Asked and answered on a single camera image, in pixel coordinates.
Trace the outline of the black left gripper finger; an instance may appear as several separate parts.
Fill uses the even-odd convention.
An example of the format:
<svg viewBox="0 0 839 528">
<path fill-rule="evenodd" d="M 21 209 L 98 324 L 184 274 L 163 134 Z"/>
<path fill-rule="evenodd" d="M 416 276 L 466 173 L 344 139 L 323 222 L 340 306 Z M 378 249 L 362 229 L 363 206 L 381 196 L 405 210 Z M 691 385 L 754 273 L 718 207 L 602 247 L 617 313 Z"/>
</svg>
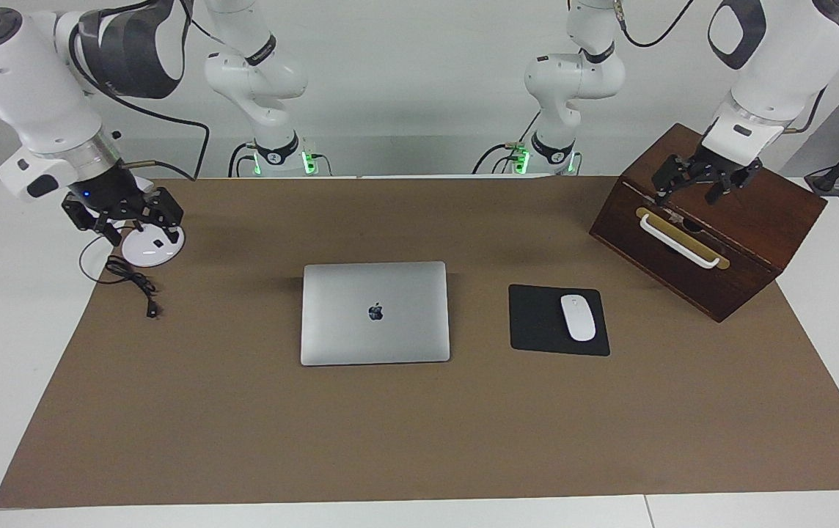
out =
<svg viewBox="0 0 839 528">
<path fill-rule="evenodd" d="M 651 177 L 651 183 L 656 191 L 654 203 L 663 206 L 674 194 L 698 183 L 703 173 L 703 164 L 694 159 L 684 159 L 671 154 Z"/>
<path fill-rule="evenodd" d="M 711 171 L 714 184 L 706 194 L 706 203 L 715 205 L 722 197 L 730 194 L 734 189 L 741 189 L 749 185 L 752 179 L 761 171 L 761 160 L 754 160 L 751 164 L 735 170 L 714 169 Z"/>
</svg>

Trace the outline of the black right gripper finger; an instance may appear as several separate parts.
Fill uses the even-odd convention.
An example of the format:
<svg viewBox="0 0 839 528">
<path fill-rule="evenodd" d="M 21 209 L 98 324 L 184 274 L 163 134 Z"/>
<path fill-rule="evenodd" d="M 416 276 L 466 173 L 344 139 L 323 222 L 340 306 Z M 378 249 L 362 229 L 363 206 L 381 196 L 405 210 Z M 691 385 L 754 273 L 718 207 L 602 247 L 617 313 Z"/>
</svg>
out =
<svg viewBox="0 0 839 528">
<path fill-rule="evenodd" d="M 141 214 L 142 224 L 155 225 L 167 237 L 179 237 L 180 225 L 184 210 L 165 187 L 155 187 L 142 192 L 144 210 Z"/>
<path fill-rule="evenodd" d="M 94 231 L 103 236 L 113 247 L 119 247 L 123 238 L 119 230 L 110 222 L 105 213 L 94 215 L 74 194 L 67 194 L 62 201 L 62 208 L 72 224 L 80 231 Z"/>
</svg>

